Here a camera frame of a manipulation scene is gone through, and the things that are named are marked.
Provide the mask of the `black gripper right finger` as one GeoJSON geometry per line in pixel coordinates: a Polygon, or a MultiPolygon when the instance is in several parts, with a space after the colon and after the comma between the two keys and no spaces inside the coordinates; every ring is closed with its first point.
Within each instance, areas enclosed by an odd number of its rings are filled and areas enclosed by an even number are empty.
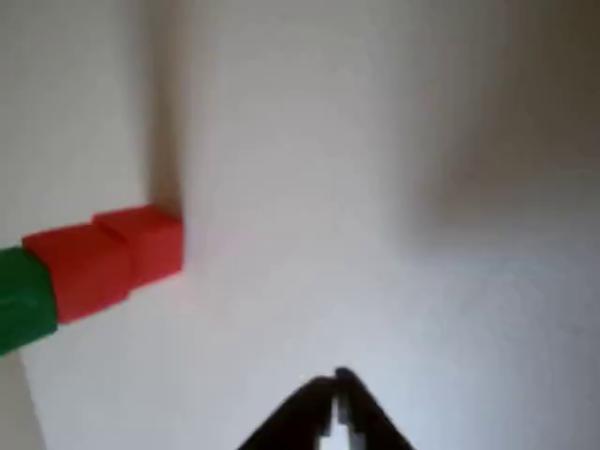
{"type": "Polygon", "coordinates": [[[349,431],[351,449],[414,449],[354,371],[337,367],[335,378],[338,420],[349,431]]]}

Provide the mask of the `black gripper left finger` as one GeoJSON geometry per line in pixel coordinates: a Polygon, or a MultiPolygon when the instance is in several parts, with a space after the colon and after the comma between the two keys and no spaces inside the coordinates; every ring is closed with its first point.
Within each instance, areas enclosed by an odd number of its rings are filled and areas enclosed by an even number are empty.
{"type": "Polygon", "coordinates": [[[318,376],[288,396],[239,446],[240,450],[314,450],[329,432],[336,382],[318,376]]]}

